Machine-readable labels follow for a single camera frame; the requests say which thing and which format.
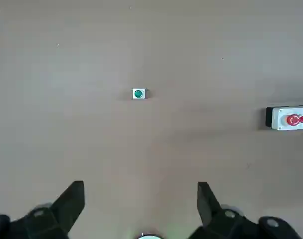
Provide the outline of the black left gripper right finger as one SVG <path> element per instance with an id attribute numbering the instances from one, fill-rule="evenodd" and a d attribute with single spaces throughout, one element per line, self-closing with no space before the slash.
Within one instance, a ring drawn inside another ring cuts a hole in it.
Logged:
<path id="1" fill-rule="evenodd" d="M 260 217 L 257 223 L 233 209 L 224 209 L 207 182 L 198 182 L 197 209 L 202 221 L 190 239 L 300 239 L 285 220 Z"/>

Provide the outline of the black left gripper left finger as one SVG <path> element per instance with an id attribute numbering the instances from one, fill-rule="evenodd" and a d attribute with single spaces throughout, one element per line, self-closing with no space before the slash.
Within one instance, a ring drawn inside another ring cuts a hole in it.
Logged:
<path id="1" fill-rule="evenodd" d="M 74 181 L 50 206 L 35 208 L 16 221 L 0 214 L 0 239 L 67 239 L 84 207 L 84 182 Z"/>

